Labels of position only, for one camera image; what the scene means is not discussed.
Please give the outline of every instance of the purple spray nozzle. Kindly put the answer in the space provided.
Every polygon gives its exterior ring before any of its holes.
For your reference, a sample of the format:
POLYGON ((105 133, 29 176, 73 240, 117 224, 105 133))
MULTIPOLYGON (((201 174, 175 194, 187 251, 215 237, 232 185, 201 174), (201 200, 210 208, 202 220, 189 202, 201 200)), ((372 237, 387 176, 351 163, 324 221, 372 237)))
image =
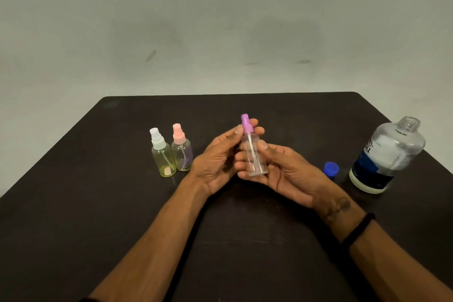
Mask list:
POLYGON ((249 115, 247 115, 246 113, 243 114, 241 116, 241 120, 242 120, 242 127, 244 128, 244 134, 253 133, 254 130, 253 130, 252 124, 250 123, 249 115))

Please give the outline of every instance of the fingernail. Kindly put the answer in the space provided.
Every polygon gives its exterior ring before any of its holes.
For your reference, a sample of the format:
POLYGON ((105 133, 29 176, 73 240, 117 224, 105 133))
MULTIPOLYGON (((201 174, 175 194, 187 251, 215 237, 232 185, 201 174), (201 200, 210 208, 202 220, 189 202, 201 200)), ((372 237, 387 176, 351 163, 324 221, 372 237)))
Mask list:
POLYGON ((260 146, 262 149, 266 149, 267 148, 267 143, 264 142, 264 140, 259 140, 258 141, 258 146, 260 146))

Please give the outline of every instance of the tattoo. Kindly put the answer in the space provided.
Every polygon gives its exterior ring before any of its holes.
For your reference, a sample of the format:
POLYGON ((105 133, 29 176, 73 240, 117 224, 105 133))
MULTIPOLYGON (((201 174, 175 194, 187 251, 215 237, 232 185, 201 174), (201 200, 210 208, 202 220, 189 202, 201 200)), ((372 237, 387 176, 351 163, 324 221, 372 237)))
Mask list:
POLYGON ((331 205, 324 215, 324 222, 327 225, 331 225, 332 222, 337 218, 339 213, 346 213, 351 208, 351 202, 346 197, 338 198, 333 205, 331 205))

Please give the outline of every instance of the hand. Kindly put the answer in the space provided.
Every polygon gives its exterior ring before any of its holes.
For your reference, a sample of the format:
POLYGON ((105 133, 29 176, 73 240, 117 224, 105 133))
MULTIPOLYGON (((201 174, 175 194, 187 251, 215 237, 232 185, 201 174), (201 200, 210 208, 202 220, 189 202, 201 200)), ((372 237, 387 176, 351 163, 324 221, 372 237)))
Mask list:
MULTIPOLYGON (((250 123, 257 135, 264 134, 264 128, 257 127, 258 120, 256 118, 252 118, 250 123)), ((207 187, 209 194, 216 193, 235 175, 233 149, 241 141, 243 134, 244 129, 240 124, 217 136, 207 146, 204 153, 193 161, 190 175, 201 180, 207 187)))
POLYGON ((281 195, 305 207, 313 208, 314 199, 322 189, 332 184, 318 168, 311 165, 291 148, 258 141, 258 151, 268 164, 268 173, 250 177, 247 169, 247 154, 240 151, 235 155, 235 169, 241 179, 256 181, 269 186, 281 195))

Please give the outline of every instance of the black wristband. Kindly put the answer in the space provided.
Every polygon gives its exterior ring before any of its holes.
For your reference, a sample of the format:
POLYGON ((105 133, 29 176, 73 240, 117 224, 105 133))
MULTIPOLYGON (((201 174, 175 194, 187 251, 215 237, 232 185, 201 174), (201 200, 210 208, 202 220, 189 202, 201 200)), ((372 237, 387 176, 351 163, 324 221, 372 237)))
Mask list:
POLYGON ((376 215, 370 213, 366 214, 363 220, 359 223, 354 230, 346 236, 346 238, 341 243, 341 248, 345 252, 349 252, 349 247, 357 240, 357 238, 365 231, 365 228, 370 224, 372 219, 376 219, 376 215))

